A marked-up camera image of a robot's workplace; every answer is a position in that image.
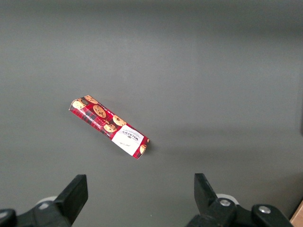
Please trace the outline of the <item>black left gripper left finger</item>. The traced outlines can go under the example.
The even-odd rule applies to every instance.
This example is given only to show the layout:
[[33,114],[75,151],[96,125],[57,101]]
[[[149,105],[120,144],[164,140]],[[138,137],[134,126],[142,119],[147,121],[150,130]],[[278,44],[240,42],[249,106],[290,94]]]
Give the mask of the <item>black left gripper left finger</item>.
[[2,227],[71,227],[88,200],[87,176],[77,175],[53,200],[37,203],[17,215],[14,209],[0,210]]

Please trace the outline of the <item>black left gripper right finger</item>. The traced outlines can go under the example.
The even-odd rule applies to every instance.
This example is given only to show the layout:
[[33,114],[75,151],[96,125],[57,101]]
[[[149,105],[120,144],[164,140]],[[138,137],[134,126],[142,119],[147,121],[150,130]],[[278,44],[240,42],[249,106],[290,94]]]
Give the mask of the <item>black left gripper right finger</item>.
[[290,220],[276,207],[255,204],[246,210],[232,199],[218,197],[203,173],[194,175],[194,198],[199,214],[188,227],[291,227]]

